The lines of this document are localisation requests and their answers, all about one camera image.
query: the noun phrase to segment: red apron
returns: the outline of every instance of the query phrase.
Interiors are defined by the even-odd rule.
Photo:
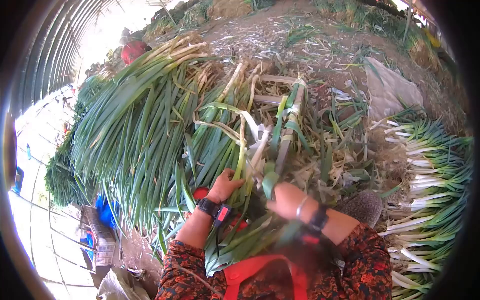
[[[269,262],[277,259],[283,259],[289,266],[292,275],[295,300],[307,300],[307,276],[283,255],[257,256],[225,268],[223,272],[227,279],[227,291],[224,299],[237,299],[240,290],[240,283],[258,273]]]

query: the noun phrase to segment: soil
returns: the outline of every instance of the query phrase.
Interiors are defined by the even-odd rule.
[[[145,274],[140,278],[140,282],[150,298],[153,299],[158,292],[163,267],[158,260],[152,259],[152,251],[146,238],[143,238],[137,230],[133,230],[131,233],[127,230],[125,232],[131,236],[128,239],[122,237],[122,259],[120,259],[117,247],[113,255],[112,266],[144,270]]]
[[[317,29],[315,34],[309,36],[308,41],[302,39],[286,47],[292,28],[304,25]],[[279,1],[273,7],[236,20],[212,20],[197,32],[209,44],[212,54],[234,56],[232,62],[261,60],[272,66],[267,72],[270,75],[297,77],[300,72],[309,81],[320,79],[338,89],[344,88],[346,81],[353,80],[365,93],[368,89],[364,67],[346,69],[342,64],[353,63],[359,49],[369,49],[371,57],[417,85],[424,107],[432,117],[443,117],[450,132],[465,134],[466,95],[461,85],[446,75],[448,71],[433,74],[417,65],[408,53],[399,52],[399,47],[391,40],[325,19],[309,1]],[[317,95],[313,93],[313,97],[322,101],[321,107],[330,105],[328,96],[326,88]]]

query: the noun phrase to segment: pile of green onions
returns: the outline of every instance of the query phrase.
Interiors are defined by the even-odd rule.
[[[260,127],[250,115],[261,65],[248,71],[248,64],[239,64],[226,84],[214,84],[211,58],[200,53],[205,43],[188,46],[188,40],[177,37],[147,52],[95,94],[75,135],[72,160],[83,180],[89,179],[84,174],[96,176],[111,208],[120,205],[115,221],[121,230],[153,233],[153,256],[160,261],[159,250],[167,252],[167,241],[195,208],[192,191],[211,187],[225,168],[234,169],[233,179],[247,180],[227,200],[233,216],[240,217],[233,228],[212,228],[205,247],[212,274],[274,242],[280,222],[267,212],[248,214],[253,190],[246,175],[251,174],[245,164],[248,144],[263,143],[255,154],[258,162],[268,141],[265,133],[259,138]],[[297,89],[294,85],[288,99]],[[280,113],[280,128],[298,129],[299,111],[291,112],[285,125]],[[237,232],[243,220],[248,226]]]
[[[402,145],[407,154],[410,189],[399,206],[388,207],[390,221],[379,235],[396,245],[388,249],[401,269],[392,273],[393,299],[419,299],[432,286],[461,229],[473,140],[448,135],[440,120],[419,120],[412,108],[386,123],[385,139]]]

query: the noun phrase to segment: blue cloth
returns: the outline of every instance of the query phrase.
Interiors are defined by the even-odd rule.
[[[115,216],[118,217],[120,215],[120,205],[118,205],[116,202],[113,202],[112,205],[115,210]],[[108,201],[105,195],[98,195],[95,206],[98,212],[98,219],[100,220],[100,222],[106,227],[115,229],[115,218],[113,217],[113,213],[110,210],[110,206],[108,205]]]
[[[88,246],[92,247],[93,248],[93,237],[90,233],[87,233],[87,237],[86,239],[80,239],[80,242],[82,243],[85,243],[87,244]],[[85,249],[82,249],[83,251],[87,252],[88,254],[88,257],[90,257],[90,260],[92,261],[93,263],[93,251],[92,250],[85,250]]]
[[[24,171],[17,167],[17,176],[15,176],[15,186],[12,187],[12,190],[20,195],[20,191],[22,190],[22,183],[24,181]]]

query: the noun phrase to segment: corrugated metal wall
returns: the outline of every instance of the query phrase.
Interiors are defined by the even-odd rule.
[[[130,1],[135,0],[59,0],[24,59],[14,89],[18,96],[16,111],[23,114],[46,95],[76,82],[82,66],[79,50],[85,33],[110,6]],[[151,6],[158,4],[158,0],[149,2]]]

